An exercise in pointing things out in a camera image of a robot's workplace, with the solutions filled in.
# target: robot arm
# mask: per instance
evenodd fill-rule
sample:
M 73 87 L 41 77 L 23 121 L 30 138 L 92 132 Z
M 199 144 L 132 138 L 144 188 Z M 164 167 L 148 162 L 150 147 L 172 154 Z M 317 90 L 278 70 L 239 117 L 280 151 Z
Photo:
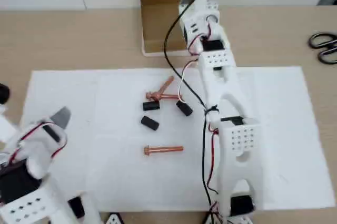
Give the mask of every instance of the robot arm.
M 181 0 L 180 14 L 190 0 Z M 220 25 L 216 0 L 195 0 L 181 16 L 180 26 L 188 51 L 198 56 L 198 69 L 205 91 L 207 121 L 220 139 L 217 200 L 224 217 L 246 215 L 260 208 L 263 199 L 261 126 L 241 90 L 229 40 Z M 229 115 L 222 104 L 231 104 L 237 115 Z M 249 193 L 234 193 L 241 180 Z
M 66 146 L 70 115 L 63 108 L 20 130 L 0 114 L 0 139 L 6 143 L 0 155 L 0 215 L 6 223 L 35 223 L 45 217 L 53 224 L 80 223 L 80 217 L 81 223 L 102 223 L 89 195 L 68 202 L 48 173 L 52 159 Z

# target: copper screw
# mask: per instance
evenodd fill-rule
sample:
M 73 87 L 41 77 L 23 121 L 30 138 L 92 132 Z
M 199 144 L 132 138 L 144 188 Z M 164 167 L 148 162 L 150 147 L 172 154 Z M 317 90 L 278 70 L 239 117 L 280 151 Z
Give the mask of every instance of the copper screw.
M 163 94 L 164 91 L 168 88 L 168 86 L 172 83 L 174 80 L 173 76 L 170 76 L 168 80 L 162 85 L 162 87 L 155 92 L 148 92 L 146 93 L 146 98 L 148 100 L 155 100 L 155 101 L 160 101 L 161 99 L 178 99 L 178 95 L 175 94 Z
M 176 151 L 183 151 L 183 146 L 175 146 L 175 147 L 149 147 L 148 145 L 144 148 L 144 154 L 147 156 L 150 153 L 162 153 L 162 152 L 176 152 Z

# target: scissor handle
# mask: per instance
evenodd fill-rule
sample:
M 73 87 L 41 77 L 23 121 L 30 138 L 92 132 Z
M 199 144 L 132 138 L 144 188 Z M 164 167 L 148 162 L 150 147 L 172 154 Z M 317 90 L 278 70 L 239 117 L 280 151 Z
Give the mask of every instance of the scissor handle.
M 331 53 L 337 52 L 337 46 L 336 47 L 331 47 L 330 49 L 324 50 L 318 54 L 318 60 L 321 63 L 324 63 L 326 65 L 336 65 L 337 64 L 337 59 L 336 60 L 328 60 L 325 59 L 325 57 Z
M 326 42 L 322 42 L 320 44 L 316 44 L 314 40 L 318 37 L 329 37 L 330 40 Z M 309 47 L 313 49 L 320 49 L 324 47 L 334 47 L 337 46 L 337 35 L 334 33 L 329 33 L 329 32 L 319 32 L 314 35 L 312 35 L 309 40 L 308 40 L 308 45 Z

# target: black rubber cylinder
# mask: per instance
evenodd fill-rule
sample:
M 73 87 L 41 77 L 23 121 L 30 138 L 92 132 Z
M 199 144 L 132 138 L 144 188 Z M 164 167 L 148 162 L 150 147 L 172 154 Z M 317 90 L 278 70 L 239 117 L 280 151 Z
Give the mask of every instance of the black rubber cylinder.
M 4 105 L 7 103 L 11 92 L 9 91 L 9 87 L 3 84 L 0 84 L 0 104 Z
M 183 112 L 184 115 L 186 115 L 186 116 L 189 116 L 189 115 L 191 115 L 191 113 L 193 113 L 192 108 L 188 104 L 183 103 L 180 100 L 178 100 L 176 105 L 180 109 L 180 111 Z
M 158 109 L 160 109 L 159 101 L 149 101 L 143 103 L 144 111 L 158 110 Z
M 144 126 L 156 131 L 159 127 L 159 123 L 155 120 L 151 119 L 150 117 L 144 116 L 141 120 L 141 124 Z

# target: white paper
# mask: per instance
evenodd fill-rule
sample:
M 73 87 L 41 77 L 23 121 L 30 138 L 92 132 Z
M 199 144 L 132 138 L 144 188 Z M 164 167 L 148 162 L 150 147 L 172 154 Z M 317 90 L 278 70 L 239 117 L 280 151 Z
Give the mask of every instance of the white paper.
M 238 71 L 243 91 L 263 124 L 263 210 L 334 206 L 301 69 Z M 52 169 L 68 197 L 88 190 L 100 211 L 208 210 L 201 179 L 202 107 L 183 86 L 183 96 L 194 110 L 190 117 L 169 100 L 161 102 L 160 110 L 142 110 L 146 91 L 158 90 L 170 74 L 168 69 L 33 73 L 23 124 L 65 105 L 73 113 L 67 128 L 71 143 Z M 196 70 L 190 69 L 186 79 L 203 93 Z M 177 80 L 166 93 L 175 94 L 176 89 Z M 156 132 L 140 124 L 144 115 L 160 123 Z M 185 149 L 148 157 L 143 154 L 146 145 Z

